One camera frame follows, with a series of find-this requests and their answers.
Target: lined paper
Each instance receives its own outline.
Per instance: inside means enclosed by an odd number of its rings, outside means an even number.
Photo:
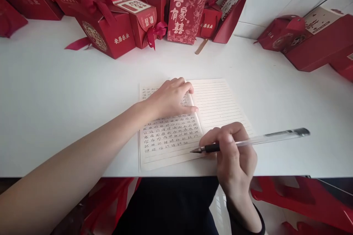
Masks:
[[[254,134],[250,122],[237,104],[225,79],[189,80],[194,87],[193,104],[203,133],[214,127],[241,122],[249,135]]]
[[[140,100],[147,99],[157,90],[158,87],[140,87]],[[191,105],[189,93],[180,104]],[[152,170],[202,157],[203,154],[190,153],[199,146],[202,135],[195,114],[161,118],[146,124],[139,132],[140,170]]]

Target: hand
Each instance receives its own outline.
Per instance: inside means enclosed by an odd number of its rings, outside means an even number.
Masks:
[[[149,105],[155,119],[195,113],[199,110],[196,106],[180,104],[187,91],[190,94],[194,93],[191,83],[186,83],[182,77],[174,78],[165,81],[157,91],[145,100],[145,103]]]
[[[251,179],[257,164],[257,155],[251,145],[237,147],[235,141],[249,138],[242,123],[234,122],[215,127],[200,140],[200,146],[220,143],[217,153],[217,176],[221,187],[228,198],[234,203],[249,196]]]

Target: ballpoint pen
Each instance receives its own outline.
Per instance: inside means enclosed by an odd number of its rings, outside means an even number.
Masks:
[[[261,144],[261,143],[267,143],[267,142],[289,140],[292,138],[301,138],[309,135],[310,135],[310,131],[308,131],[306,128],[300,128],[300,129],[293,129],[293,130],[284,130],[284,131],[265,134],[261,136],[255,136],[245,141],[238,141],[235,144],[238,147],[240,147],[245,145],[255,145],[255,144]],[[190,152],[209,153],[209,152],[218,152],[218,151],[220,151],[220,144],[219,142],[216,142],[214,144],[196,148]]]

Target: floral pattern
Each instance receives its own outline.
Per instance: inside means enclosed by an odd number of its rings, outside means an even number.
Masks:
[[[189,23],[184,23],[184,32],[182,34],[174,33],[174,21],[169,17],[169,26],[167,40],[193,45],[195,42],[197,30],[203,12],[206,0],[184,0],[183,6],[187,8],[186,20]],[[175,4],[173,0],[170,2],[170,10],[173,10]]]

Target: black pants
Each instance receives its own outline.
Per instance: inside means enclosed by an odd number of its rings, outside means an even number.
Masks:
[[[143,178],[113,234],[218,235],[209,210],[218,185],[217,177]]]

